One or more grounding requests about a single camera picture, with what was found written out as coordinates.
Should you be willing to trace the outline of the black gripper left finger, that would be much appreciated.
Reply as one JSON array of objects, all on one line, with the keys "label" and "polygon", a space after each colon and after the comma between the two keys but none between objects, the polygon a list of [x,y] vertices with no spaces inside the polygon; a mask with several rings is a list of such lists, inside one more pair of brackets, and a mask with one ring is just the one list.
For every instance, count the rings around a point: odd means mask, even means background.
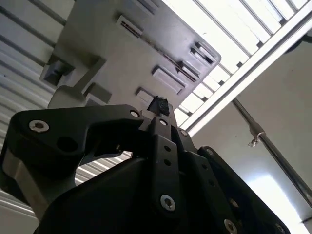
[{"label": "black gripper left finger", "polygon": [[178,160],[154,97],[146,111],[105,105],[15,114],[2,151],[2,187],[43,218],[61,195],[130,159]]}]

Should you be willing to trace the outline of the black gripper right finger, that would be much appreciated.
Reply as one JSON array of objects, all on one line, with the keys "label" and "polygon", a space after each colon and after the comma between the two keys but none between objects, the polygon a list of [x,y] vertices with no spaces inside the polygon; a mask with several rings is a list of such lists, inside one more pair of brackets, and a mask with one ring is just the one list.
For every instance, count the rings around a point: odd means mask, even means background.
[{"label": "black gripper right finger", "polygon": [[177,126],[173,107],[162,100],[162,115],[172,126],[179,167],[185,173],[195,212],[193,232],[212,234],[288,234],[287,226],[261,198],[208,146],[197,149],[190,136]]}]

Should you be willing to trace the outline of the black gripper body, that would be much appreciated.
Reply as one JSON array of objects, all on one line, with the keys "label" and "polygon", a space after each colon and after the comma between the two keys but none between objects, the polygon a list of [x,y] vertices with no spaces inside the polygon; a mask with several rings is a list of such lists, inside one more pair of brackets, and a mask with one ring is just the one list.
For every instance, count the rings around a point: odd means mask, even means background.
[{"label": "black gripper body", "polygon": [[66,192],[42,234],[218,234],[211,212],[172,159],[130,159]]}]

